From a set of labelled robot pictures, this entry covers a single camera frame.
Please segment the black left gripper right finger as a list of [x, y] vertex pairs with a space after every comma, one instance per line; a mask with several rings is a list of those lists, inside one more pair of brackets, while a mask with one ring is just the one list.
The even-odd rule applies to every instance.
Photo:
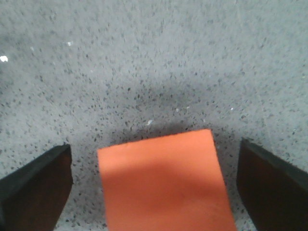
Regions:
[[258, 231], [308, 229], [308, 174], [242, 139], [237, 189]]

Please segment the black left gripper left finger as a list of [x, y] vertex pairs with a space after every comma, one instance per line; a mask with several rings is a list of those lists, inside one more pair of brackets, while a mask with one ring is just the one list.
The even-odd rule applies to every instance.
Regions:
[[2, 231], [52, 231], [73, 185], [69, 144], [55, 146], [0, 180]]

